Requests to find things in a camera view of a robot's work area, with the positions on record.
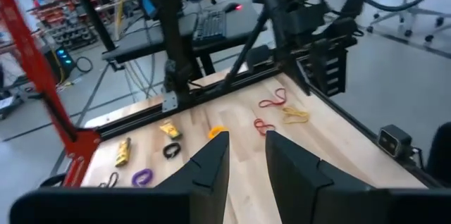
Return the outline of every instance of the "desk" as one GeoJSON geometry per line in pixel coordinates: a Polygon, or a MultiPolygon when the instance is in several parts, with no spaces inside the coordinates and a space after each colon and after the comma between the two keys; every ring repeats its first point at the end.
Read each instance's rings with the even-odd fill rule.
{"type": "MultiPolygon", "coordinates": [[[[215,73],[197,83],[206,85],[225,74],[215,73]]],[[[161,97],[142,101],[111,116],[91,120],[88,125],[100,125],[107,119],[117,119],[160,102],[161,97]]],[[[159,129],[161,121],[101,143],[82,186],[97,186],[107,181],[111,172],[118,171],[118,186],[128,187],[135,172],[151,168],[154,179],[149,186],[154,187],[209,141],[207,135],[212,126],[224,125],[230,130],[230,178],[224,223],[280,223],[267,173],[264,138],[253,126],[256,117],[273,123],[280,134],[370,185],[425,187],[317,96],[305,95],[286,75],[277,75],[172,116],[184,135],[181,154],[170,161],[161,153],[170,142],[159,129]],[[273,92],[279,87],[287,90],[287,105],[310,112],[308,123],[286,125],[278,108],[258,107],[260,100],[274,99],[273,92]],[[118,143],[126,137],[132,139],[130,162],[123,168],[115,168],[118,143]]]]}
{"type": "MultiPolygon", "coordinates": [[[[208,8],[208,10],[220,9],[225,5],[226,4],[218,4],[208,8]]],[[[185,10],[185,16],[179,20],[180,34],[184,37],[185,43],[189,46],[191,46],[192,33],[197,19],[196,12],[197,5],[190,4],[187,10],[185,10]]],[[[251,2],[243,4],[242,10],[226,14],[226,39],[193,48],[193,56],[200,56],[202,63],[205,63],[203,66],[207,75],[214,73],[213,64],[211,63],[211,60],[209,61],[210,54],[244,44],[257,23],[257,17],[257,12],[252,7],[251,2]]],[[[102,54],[102,59],[124,63],[142,56],[148,56],[163,51],[165,47],[161,27],[158,25],[150,28],[149,33],[152,38],[151,44],[147,39],[145,31],[146,30],[142,30],[124,36],[124,38],[117,43],[118,48],[102,54]]]]}

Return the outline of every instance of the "red rubber band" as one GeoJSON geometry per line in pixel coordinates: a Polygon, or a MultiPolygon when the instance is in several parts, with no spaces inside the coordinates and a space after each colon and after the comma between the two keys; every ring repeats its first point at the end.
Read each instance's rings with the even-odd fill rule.
{"type": "Polygon", "coordinates": [[[265,124],[265,122],[260,118],[257,118],[256,120],[254,120],[254,127],[257,129],[257,131],[259,131],[261,136],[266,136],[267,130],[275,130],[276,129],[276,127],[274,125],[265,124]]]}
{"type": "Polygon", "coordinates": [[[259,102],[260,108],[265,108],[268,106],[280,106],[287,102],[287,91],[284,88],[276,89],[274,94],[281,99],[281,101],[271,101],[271,100],[262,100],[259,102]]]}

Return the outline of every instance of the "computer keyboard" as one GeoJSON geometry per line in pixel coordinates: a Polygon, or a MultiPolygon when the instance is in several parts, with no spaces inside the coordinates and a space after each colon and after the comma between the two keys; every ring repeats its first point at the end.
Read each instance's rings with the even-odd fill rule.
{"type": "Polygon", "coordinates": [[[226,13],[208,11],[199,15],[192,36],[194,45],[204,45],[226,38],[226,13]]]}

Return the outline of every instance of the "rubber band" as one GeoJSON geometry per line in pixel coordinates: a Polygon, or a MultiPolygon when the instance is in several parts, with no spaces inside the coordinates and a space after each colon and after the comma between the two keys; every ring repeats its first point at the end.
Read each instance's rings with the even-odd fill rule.
{"type": "Polygon", "coordinates": [[[285,107],[282,108],[282,112],[285,114],[283,117],[283,122],[285,124],[307,123],[309,121],[309,114],[305,111],[298,111],[296,108],[285,107]]]}
{"type": "Polygon", "coordinates": [[[261,136],[266,136],[267,130],[275,130],[276,129],[276,127],[274,125],[265,124],[265,122],[260,118],[257,118],[256,120],[254,120],[254,127],[257,129],[257,131],[259,131],[261,136]]]}
{"type": "Polygon", "coordinates": [[[112,172],[110,175],[110,178],[108,179],[108,182],[101,182],[99,187],[102,188],[112,188],[116,186],[116,183],[118,183],[119,180],[119,173],[112,172]]]}
{"type": "Polygon", "coordinates": [[[209,139],[213,139],[216,137],[220,132],[226,132],[228,129],[224,126],[215,126],[210,130],[209,133],[209,139]]]}
{"type": "Polygon", "coordinates": [[[174,158],[180,153],[180,150],[182,150],[180,144],[173,142],[163,148],[163,155],[167,159],[174,158]]]}
{"type": "Polygon", "coordinates": [[[152,181],[154,172],[150,168],[145,168],[136,172],[132,177],[132,185],[135,187],[144,187],[152,181]]]}
{"type": "Polygon", "coordinates": [[[283,87],[276,89],[274,94],[281,99],[281,101],[262,100],[259,102],[259,107],[280,106],[287,102],[287,91],[283,87]]]}

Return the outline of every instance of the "computer mouse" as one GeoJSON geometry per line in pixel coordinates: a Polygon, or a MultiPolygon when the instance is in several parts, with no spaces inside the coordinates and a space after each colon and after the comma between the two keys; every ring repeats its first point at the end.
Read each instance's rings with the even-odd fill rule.
{"type": "Polygon", "coordinates": [[[224,6],[223,10],[224,10],[224,12],[229,13],[229,12],[232,12],[235,10],[240,10],[241,7],[242,6],[240,4],[232,2],[232,3],[227,4],[227,6],[224,6]]]}

